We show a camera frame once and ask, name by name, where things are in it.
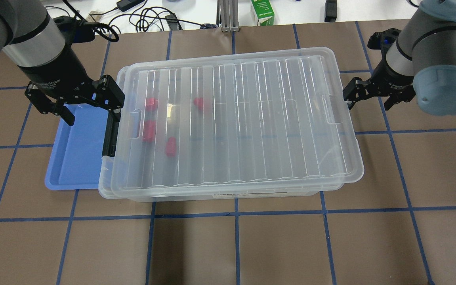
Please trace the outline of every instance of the clear plastic box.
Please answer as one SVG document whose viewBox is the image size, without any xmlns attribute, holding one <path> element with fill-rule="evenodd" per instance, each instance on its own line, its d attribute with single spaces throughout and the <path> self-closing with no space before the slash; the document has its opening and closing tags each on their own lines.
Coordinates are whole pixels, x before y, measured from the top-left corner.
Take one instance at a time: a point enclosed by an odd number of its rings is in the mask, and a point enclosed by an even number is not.
<svg viewBox="0 0 456 285">
<path fill-rule="evenodd" d="M 356 182 L 364 168 L 339 74 L 326 47 L 123 68 L 126 101 L 101 196 L 302 196 Z"/>
</svg>

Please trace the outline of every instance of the blue plastic tray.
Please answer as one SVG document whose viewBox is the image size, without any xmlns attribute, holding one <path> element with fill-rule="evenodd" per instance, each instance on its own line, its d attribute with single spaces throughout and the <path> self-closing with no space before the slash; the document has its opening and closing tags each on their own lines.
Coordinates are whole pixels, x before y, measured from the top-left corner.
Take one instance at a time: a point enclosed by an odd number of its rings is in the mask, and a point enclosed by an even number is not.
<svg viewBox="0 0 456 285">
<path fill-rule="evenodd" d="M 108 112 L 87 104 L 69 105 L 73 126 L 59 123 L 46 171 L 51 190 L 97 189 Z"/>
</svg>

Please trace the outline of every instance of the robotic arm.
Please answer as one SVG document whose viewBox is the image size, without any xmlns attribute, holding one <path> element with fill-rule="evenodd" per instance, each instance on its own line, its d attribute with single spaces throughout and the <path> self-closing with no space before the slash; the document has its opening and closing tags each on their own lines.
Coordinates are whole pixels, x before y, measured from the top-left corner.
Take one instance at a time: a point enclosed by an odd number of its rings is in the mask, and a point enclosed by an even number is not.
<svg viewBox="0 0 456 285">
<path fill-rule="evenodd" d="M 456 115 L 456 0 L 424 0 L 402 32 L 377 32 L 368 47 L 380 49 L 383 59 L 369 80 L 353 78 L 344 89 L 350 109 L 388 96 L 389 110 L 416 95 L 424 112 Z"/>
<path fill-rule="evenodd" d="M 54 22 L 39 0 L 0 0 L 0 51 L 30 78 L 25 95 L 39 112 L 52 112 L 73 125 L 74 115 L 65 104 L 101 107 L 109 112 L 107 137 L 114 137 L 109 134 L 117 133 L 124 93 L 109 75 L 96 81 L 87 76 L 71 49 L 77 22 L 69 18 L 67 32 L 57 27 L 67 20 L 56 18 Z M 93 40 L 92 27 L 82 23 Z M 113 156 L 114 148 L 114 141 L 105 140 L 103 154 Z"/>
</svg>

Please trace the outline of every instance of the white surface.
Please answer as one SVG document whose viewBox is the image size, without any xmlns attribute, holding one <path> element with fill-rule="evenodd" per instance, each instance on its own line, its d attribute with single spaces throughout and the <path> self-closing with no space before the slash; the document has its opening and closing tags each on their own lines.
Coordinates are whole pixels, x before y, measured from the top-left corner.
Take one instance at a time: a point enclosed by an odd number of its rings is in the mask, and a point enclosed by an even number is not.
<svg viewBox="0 0 456 285">
<path fill-rule="evenodd" d="M 58 6 L 67 9 L 61 0 L 42 0 L 44 5 Z M 90 11 L 105 12 L 116 7 L 117 0 L 70 0 L 70 3 L 87 16 Z M 275 24 L 302 24 L 320 23 L 324 21 L 325 0 L 271 0 L 276 14 Z M 239 23 L 240 26 L 254 26 L 255 22 L 250 14 L 250 0 L 239 0 Z M 170 2 L 168 0 L 148 0 L 145 7 L 163 6 L 173 11 L 179 19 L 197 23 L 216 23 L 217 0 L 179 0 Z M 415 13 L 416 8 L 409 5 L 406 0 L 338 0 L 337 22 L 387 20 L 387 19 L 409 19 Z M 50 15 L 57 17 L 63 15 L 63 11 L 51 9 Z M 105 15 L 101 21 L 108 22 L 121 11 L 113 11 Z M 128 23 L 128 16 L 121 17 L 114 21 L 122 32 L 134 32 L 134 27 Z M 193 24 L 182 24 L 185 29 L 198 29 Z"/>
<path fill-rule="evenodd" d="M 115 157 L 103 157 L 103 197 L 302 196 L 362 177 L 326 47 L 137 63 L 117 83 L 127 96 Z"/>
</svg>

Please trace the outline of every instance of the container lid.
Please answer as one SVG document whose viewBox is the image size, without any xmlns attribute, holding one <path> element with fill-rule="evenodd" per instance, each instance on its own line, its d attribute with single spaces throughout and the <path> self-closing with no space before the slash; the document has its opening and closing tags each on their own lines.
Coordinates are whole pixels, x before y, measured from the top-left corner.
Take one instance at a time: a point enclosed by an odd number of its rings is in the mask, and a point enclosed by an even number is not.
<svg viewBox="0 0 456 285">
<path fill-rule="evenodd" d="M 326 47 L 138 63 L 99 191 L 146 200 L 334 190 L 363 164 Z"/>
</svg>

